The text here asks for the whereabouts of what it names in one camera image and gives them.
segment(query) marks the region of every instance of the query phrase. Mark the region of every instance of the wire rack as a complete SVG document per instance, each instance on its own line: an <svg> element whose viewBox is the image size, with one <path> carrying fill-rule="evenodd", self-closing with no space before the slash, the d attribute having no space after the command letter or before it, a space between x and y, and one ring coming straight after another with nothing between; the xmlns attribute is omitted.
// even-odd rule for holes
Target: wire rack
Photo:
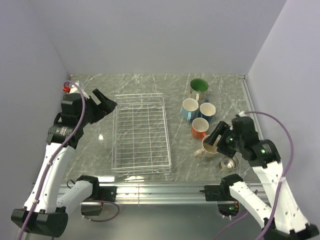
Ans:
<svg viewBox="0 0 320 240"><path fill-rule="evenodd" d="M170 173L163 94L116 95L115 102L112 172L117 176Z"/></svg>

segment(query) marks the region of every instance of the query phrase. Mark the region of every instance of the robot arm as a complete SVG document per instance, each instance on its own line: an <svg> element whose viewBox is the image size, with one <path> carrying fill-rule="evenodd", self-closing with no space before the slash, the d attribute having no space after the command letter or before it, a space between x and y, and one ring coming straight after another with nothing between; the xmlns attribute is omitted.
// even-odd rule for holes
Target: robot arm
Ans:
<svg viewBox="0 0 320 240"><path fill-rule="evenodd" d="M85 96L85 112L81 125L75 135L63 146L52 163L50 163L49 159L75 129L82 113L80 93L75 87L68 89L68 91L69 94L66 94L61 102L61 112L56 116L53 126L48 131L45 156L34 188L23 208L14 209L11 215L11 220L21 228L34 202L37 203L26 225L25 231L28 233L60 237L67 226L68 215L85 199L97 199L100 195L98 178L81 176L71 189L57 199L68 163L74 155L80 138L84 134L83 128L87 124L96 123L111 113L117 104L105 97L97 89L92 92L100 100L100 104L96 104L90 96L83 92ZM35 200L47 165L50 165L50 168L44 179L39 198Z"/></svg>
<svg viewBox="0 0 320 240"><path fill-rule="evenodd" d="M271 227L264 239L305 240L319 235L318 228L310 224L300 211L283 173L280 155L274 143L270 140L259 140L253 120L248 116L237 116L232 120L232 126L221 121L208 137L208 144L217 143L217 151L233 157L240 152L247 160L267 195L273 207L278 183L282 182L277 208ZM257 197L237 174L229 175L221 180L220 187L226 196L238 200L256 219L263 229L267 224L272 209Z"/></svg>

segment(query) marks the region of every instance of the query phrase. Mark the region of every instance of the green mug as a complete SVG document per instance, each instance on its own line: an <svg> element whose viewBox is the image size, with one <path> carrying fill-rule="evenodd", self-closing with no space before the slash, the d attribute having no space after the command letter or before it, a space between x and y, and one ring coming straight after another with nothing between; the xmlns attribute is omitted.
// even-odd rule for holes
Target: green mug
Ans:
<svg viewBox="0 0 320 240"><path fill-rule="evenodd" d="M205 100L209 85L202 78L195 78L190 82L190 98L195 99L197 102Z"/></svg>

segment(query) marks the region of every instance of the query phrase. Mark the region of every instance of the back wall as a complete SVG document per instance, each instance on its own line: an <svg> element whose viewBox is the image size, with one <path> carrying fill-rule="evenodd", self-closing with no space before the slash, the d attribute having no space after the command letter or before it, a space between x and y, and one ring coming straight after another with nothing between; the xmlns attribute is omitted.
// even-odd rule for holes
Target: back wall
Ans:
<svg viewBox="0 0 320 240"><path fill-rule="evenodd" d="M247 74L285 0L29 0L70 74Z"/></svg>

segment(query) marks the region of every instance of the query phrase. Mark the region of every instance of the light blue handle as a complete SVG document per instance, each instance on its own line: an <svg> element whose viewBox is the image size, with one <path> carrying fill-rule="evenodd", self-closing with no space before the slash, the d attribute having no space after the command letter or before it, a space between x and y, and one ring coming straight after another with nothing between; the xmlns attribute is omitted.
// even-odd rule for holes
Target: light blue handle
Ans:
<svg viewBox="0 0 320 240"><path fill-rule="evenodd" d="M191 120L191 112L188 112L188 117L186 118L187 121Z"/></svg>

